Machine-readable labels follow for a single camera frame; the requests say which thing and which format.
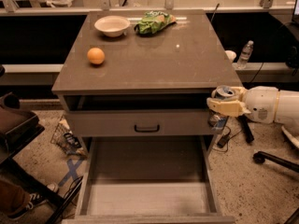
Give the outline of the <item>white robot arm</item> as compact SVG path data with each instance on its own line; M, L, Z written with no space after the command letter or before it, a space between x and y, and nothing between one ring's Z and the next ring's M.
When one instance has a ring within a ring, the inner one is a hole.
M219 86L206 99L209 109L223 116L240 117L259 123L279 123L292 144L299 148L299 92L275 87Z

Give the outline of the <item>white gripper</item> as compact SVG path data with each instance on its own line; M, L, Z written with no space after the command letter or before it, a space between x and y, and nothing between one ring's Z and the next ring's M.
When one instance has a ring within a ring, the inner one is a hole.
M206 104L209 109L224 116L247 114L251 121L271 123L274 121L278 95L275 87L258 86L246 90L244 87L218 86L212 92L212 98L206 99Z

